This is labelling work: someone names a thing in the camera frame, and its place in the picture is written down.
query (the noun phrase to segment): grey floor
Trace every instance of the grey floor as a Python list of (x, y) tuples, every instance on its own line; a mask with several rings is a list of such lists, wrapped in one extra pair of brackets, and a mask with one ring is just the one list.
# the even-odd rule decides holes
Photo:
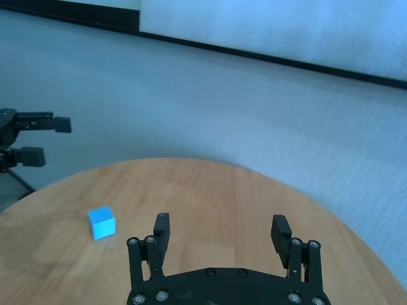
[(0, 212), (16, 203), (28, 190), (9, 173), (0, 173)]

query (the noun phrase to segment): wooden table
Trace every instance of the wooden table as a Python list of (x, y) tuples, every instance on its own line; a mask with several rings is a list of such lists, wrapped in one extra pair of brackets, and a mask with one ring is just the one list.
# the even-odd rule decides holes
[[(93, 241), (86, 211), (109, 205), (117, 234)], [(304, 194), (242, 168), (194, 159), (145, 159), (89, 170), (0, 213), (0, 304), (125, 304), (126, 240), (170, 213), (166, 275), (239, 266), (285, 275), (270, 240), (273, 214), (293, 236), (322, 243), (333, 305), (407, 304), (382, 261)]]

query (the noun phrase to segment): white panel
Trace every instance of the white panel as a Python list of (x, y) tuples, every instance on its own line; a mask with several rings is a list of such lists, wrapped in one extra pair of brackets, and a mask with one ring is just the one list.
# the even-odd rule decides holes
[(147, 0), (141, 30), (407, 80), (405, 0)]
[(141, 0), (65, 0), (68, 2), (86, 3), (113, 8), (128, 8), (130, 10), (139, 10)]

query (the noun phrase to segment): white wall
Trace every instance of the white wall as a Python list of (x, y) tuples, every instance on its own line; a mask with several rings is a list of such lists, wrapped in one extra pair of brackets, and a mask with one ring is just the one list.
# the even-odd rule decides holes
[(141, 0), (63, 0), (63, 1), (110, 6), (113, 8), (128, 8), (130, 10), (139, 10), (141, 7)]
[(134, 158), (233, 163), (320, 201), (407, 287), (407, 91), (0, 10), (4, 28), (0, 108), (72, 117), (15, 144), (45, 148), (16, 169), (34, 187)]
[(405, 0), (146, 0), (141, 30), (407, 81)]

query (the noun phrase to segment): baseboard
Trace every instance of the baseboard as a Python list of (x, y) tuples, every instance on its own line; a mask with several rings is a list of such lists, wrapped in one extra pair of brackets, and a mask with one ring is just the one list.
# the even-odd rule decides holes
[(262, 60), (274, 64), (287, 65), (299, 69), (355, 79), (358, 81), (365, 81), (378, 85), (390, 86), (405, 90), (407, 89), (407, 81), (401, 81), (398, 79), (383, 78), (380, 76), (346, 71), (323, 65), (309, 64), (297, 60), (262, 55), (248, 51), (241, 51), (232, 48), (214, 46), (211, 44), (196, 43), (194, 41), (141, 32), (139, 30), (140, 11), (136, 10), (111, 8), (107, 6), (84, 3), (72, 3), (60, 0), (0, 0), (0, 8), (149, 39), (166, 41), (169, 43), (177, 43), (194, 48), (216, 51), (229, 55)]

